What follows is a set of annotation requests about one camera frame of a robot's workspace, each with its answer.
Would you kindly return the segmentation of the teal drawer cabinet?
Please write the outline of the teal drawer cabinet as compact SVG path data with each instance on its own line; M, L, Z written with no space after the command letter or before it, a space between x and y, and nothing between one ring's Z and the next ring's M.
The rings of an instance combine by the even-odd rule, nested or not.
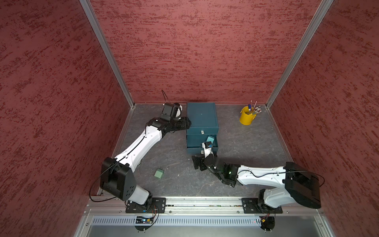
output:
M208 137L214 138L213 151L219 149L217 135L219 123L215 103L188 103L187 117L191 121L187 135L187 153L197 155L204 152L202 143L207 142Z

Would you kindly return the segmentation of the teal plug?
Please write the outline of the teal plug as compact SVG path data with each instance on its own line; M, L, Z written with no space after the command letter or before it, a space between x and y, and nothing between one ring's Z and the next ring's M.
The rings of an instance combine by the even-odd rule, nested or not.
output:
M215 141L215 137L214 137L214 136L208 136L207 139L206 139L206 142L207 142L207 143L211 143L211 144L213 144L214 141Z

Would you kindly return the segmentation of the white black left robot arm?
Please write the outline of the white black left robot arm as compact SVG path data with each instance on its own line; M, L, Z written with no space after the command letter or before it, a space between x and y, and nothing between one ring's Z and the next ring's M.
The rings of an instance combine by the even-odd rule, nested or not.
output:
M151 203L151 193L137 185L134 172L148 151L166 134L190 128L188 117L164 120L153 118L147 122L141 135L115 158L102 163L100 188L113 196L139 205Z

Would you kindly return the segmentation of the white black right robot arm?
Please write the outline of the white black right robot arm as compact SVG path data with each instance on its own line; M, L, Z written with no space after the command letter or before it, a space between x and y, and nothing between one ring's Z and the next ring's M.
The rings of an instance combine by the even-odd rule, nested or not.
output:
M270 213L282 205L298 203L312 209L321 208L319 176L294 162L274 168L249 167L235 164L217 164L214 154L192 156L195 169L208 170L223 184L262 185L257 206L262 213Z

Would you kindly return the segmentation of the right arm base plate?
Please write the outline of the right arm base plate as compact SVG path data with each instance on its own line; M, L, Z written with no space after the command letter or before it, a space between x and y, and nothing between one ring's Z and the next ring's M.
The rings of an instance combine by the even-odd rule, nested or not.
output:
M280 207L273 208L262 201L259 201L258 198L242 198L242 208L245 214L282 214L283 210Z

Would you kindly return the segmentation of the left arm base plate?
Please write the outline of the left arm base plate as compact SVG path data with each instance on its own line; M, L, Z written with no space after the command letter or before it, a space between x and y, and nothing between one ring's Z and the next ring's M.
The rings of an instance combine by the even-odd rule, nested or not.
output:
M137 204L128 201L126 203L125 213L141 213L141 214L162 214L165 213L166 198L152 197L145 204Z

